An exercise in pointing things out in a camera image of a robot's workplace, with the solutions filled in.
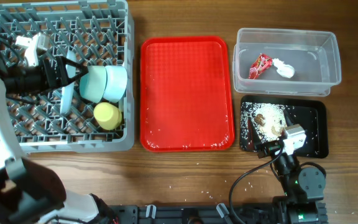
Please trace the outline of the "black plastic tray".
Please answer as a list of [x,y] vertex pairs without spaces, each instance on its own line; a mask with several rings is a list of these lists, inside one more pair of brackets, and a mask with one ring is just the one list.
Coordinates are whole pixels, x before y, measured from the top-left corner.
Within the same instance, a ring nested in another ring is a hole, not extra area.
[[[243,102],[271,103],[286,107],[294,117],[295,123],[301,125],[306,133],[305,144],[294,152],[296,156],[325,158],[329,154],[326,107],[322,102],[255,95],[243,96],[241,104]],[[257,152],[255,144],[249,144],[242,139],[241,128],[239,144],[244,151]]]

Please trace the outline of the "red plastic serving tray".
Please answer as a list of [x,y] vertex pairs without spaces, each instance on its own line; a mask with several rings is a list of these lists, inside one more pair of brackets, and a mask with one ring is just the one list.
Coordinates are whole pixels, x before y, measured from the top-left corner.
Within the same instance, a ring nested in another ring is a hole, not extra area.
[[140,56],[140,142],[151,152],[222,151],[235,139],[227,45],[155,37]]

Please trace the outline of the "leftover rice and food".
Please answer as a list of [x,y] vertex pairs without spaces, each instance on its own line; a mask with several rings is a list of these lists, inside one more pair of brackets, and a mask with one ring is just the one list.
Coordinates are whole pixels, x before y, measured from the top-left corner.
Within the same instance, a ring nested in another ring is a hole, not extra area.
[[254,125],[254,129],[262,143],[276,140],[285,127],[287,122],[284,117],[284,105],[271,103],[251,103],[241,104],[241,137],[246,141],[250,140],[250,128],[248,121]]

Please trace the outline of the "large light blue plate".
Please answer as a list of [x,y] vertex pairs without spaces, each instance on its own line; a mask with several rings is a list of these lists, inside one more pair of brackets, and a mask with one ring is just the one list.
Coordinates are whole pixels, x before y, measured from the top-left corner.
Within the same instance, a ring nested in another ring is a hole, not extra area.
[[[68,50],[67,52],[67,59],[76,62],[76,56],[75,53],[71,50]],[[76,68],[71,65],[65,65],[67,74],[69,78],[73,78],[76,75]],[[62,88],[62,97],[60,102],[60,113],[61,114],[67,114],[69,112],[69,109],[71,107],[71,102],[73,99],[73,92],[74,92],[74,83],[70,83],[67,86],[64,86]]]

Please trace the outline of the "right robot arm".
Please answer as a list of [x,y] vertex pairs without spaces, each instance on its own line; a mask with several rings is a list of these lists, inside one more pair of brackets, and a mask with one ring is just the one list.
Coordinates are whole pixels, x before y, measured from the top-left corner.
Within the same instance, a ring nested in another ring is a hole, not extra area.
[[293,124],[284,112],[287,127],[274,141],[262,143],[249,119],[251,146],[258,157],[271,157],[270,168],[281,183],[284,196],[274,197],[272,203],[248,205],[246,215],[252,223],[327,223],[328,215],[324,198],[326,171],[314,162],[300,163],[295,151],[304,146],[306,131]]

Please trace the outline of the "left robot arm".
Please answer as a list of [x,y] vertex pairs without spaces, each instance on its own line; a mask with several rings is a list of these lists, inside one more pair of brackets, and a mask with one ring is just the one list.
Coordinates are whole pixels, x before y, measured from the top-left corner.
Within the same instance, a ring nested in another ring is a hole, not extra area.
[[0,34],[0,223],[119,223],[102,199],[66,190],[54,171],[28,160],[11,125],[7,95],[46,93],[88,73],[66,57],[56,58],[57,68],[39,59],[48,44],[43,33],[13,39]]

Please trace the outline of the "white napkin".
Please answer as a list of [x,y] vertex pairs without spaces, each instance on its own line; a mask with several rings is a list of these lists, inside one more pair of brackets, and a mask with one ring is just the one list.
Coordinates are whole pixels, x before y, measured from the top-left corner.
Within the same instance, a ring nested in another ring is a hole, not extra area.
[[272,60],[273,66],[276,67],[277,73],[284,78],[292,78],[295,74],[295,69],[291,65],[287,65],[284,61],[278,58]]

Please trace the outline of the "red snack wrapper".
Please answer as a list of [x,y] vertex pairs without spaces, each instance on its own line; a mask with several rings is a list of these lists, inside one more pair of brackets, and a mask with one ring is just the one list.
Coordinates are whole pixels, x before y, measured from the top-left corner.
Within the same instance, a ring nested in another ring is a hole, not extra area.
[[266,54],[259,54],[256,61],[251,65],[249,69],[248,79],[257,79],[264,71],[269,69],[273,64],[273,58]]

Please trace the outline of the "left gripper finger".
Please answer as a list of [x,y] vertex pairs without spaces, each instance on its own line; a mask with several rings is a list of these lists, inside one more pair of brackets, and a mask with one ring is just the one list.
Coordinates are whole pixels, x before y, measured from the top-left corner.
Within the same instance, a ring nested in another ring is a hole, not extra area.
[[80,78],[82,78],[84,75],[88,74],[88,67],[74,62],[70,59],[64,59],[63,64],[65,66],[65,73],[63,75],[63,84],[69,85]]
[[58,81],[57,81],[58,86],[63,87],[63,86],[69,85],[70,77],[68,76],[68,73],[66,70],[66,65],[67,65],[68,59],[63,56],[57,56],[55,58],[55,60],[57,63],[56,75],[57,75],[57,79],[58,79]]

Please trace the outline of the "grey plastic dishwasher rack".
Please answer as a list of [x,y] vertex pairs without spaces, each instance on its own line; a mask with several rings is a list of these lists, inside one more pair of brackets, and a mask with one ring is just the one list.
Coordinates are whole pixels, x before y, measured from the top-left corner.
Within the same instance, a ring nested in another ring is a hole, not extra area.
[[[50,37],[44,58],[56,66],[55,57],[75,53],[83,65],[123,66],[132,75],[134,20],[125,1],[60,1],[0,4],[0,34],[5,37]],[[132,83],[116,103],[122,123],[103,129],[93,116],[95,104],[80,96],[74,83],[67,114],[60,113],[62,88],[25,103],[8,100],[7,107],[18,142],[24,152],[126,151],[134,144]]]

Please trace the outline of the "green bowl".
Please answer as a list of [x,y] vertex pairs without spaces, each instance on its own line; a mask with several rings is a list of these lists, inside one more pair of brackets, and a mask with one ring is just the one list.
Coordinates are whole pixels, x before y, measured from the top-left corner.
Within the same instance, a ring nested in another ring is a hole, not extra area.
[[104,66],[89,66],[88,73],[80,79],[80,96],[93,103],[99,103],[107,83]]

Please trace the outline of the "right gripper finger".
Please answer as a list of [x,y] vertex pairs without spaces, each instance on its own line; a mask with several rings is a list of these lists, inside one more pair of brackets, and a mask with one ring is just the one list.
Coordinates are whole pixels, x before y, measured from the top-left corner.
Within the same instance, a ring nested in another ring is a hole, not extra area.
[[249,144],[261,144],[262,141],[256,131],[256,128],[253,124],[253,122],[249,119],[247,121],[247,125],[248,125],[248,142]]
[[292,116],[292,114],[288,110],[284,109],[283,110],[283,115],[284,115],[284,118],[285,118],[287,126],[293,126],[293,125],[296,124],[294,117]]

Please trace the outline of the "yellow plastic cup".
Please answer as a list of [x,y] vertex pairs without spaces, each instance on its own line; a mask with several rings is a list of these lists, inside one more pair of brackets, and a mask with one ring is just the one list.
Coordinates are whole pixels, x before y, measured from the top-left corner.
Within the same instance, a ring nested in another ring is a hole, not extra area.
[[105,130],[116,129],[122,123],[122,113],[116,106],[102,102],[94,108],[94,118]]

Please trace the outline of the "clear plastic waste bin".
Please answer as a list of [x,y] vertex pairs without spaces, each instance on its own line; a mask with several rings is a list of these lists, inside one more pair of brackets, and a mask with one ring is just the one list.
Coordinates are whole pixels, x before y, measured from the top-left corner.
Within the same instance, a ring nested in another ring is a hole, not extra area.
[[[257,79],[248,79],[259,54],[291,65],[294,76],[281,77],[272,64]],[[342,81],[337,38],[327,31],[241,28],[234,46],[232,74],[239,93],[327,96]]]

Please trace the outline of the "small light blue saucer bowl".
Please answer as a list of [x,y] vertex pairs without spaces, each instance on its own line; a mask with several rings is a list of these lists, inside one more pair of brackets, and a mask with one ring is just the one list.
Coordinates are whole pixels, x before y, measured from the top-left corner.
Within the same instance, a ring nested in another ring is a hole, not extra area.
[[105,69],[107,82],[103,98],[112,103],[117,103],[126,92],[127,70],[125,67],[117,65],[108,65]]

